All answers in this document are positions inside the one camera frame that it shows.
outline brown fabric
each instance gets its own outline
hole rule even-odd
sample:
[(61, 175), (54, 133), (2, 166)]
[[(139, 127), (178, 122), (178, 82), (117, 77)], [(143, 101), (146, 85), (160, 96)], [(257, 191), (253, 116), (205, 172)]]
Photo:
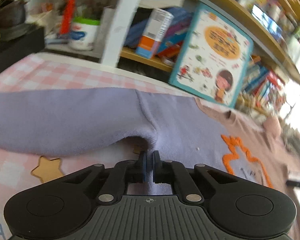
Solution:
[[(285, 184), (288, 179), (288, 170), (300, 172), (300, 159), (295, 155), (289, 154), (284, 148), (282, 141), (275, 140), (271, 133), (254, 130), (244, 120), (237, 117), (233, 111), (220, 113), (203, 106), (198, 98), (195, 98), (195, 101), (205, 114), (223, 124), (231, 136), (239, 137), (242, 140), (252, 156), (262, 162), (273, 188), (285, 193), (295, 202), (297, 219), (289, 232), (289, 236), (294, 240), (300, 240), (300, 204), (293, 190)], [(257, 162), (250, 162), (249, 164), (255, 173), (256, 181), (267, 186), (261, 165)]]

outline orange oval label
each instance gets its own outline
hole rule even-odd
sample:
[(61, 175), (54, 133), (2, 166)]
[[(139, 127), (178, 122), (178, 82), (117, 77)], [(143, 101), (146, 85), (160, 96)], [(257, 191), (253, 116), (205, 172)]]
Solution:
[(227, 59), (236, 59), (240, 56), (239, 44), (230, 32), (210, 26), (206, 28), (204, 35), (210, 48), (218, 55)]

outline yellow star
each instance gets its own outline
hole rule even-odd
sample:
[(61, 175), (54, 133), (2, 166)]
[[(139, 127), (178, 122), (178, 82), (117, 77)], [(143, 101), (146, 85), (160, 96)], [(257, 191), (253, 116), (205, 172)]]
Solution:
[(31, 171), (31, 175), (38, 177), (41, 183), (64, 176), (60, 170), (61, 159), (49, 160), (44, 156), (39, 158), (38, 166)]

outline barcode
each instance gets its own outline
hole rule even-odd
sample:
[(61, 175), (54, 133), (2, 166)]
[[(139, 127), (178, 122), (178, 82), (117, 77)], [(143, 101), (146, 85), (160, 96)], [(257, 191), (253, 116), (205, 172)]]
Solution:
[(154, 19), (155, 21), (163, 22), (163, 21), (164, 21), (164, 15), (161, 14), (160, 12), (157, 12), (157, 13), (154, 15), (153, 19)]
[(154, 39), (155, 38), (155, 34), (153, 34), (153, 33), (148, 33), (148, 35), (147, 36), (149, 36), (150, 38), (152, 38), (152, 39)]

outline teal book cover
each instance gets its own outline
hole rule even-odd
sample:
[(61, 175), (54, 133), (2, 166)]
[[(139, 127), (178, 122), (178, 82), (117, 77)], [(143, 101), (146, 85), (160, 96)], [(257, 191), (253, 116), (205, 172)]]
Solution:
[(253, 41), (245, 32), (200, 3), (169, 83), (233, 108), (252, 49)]

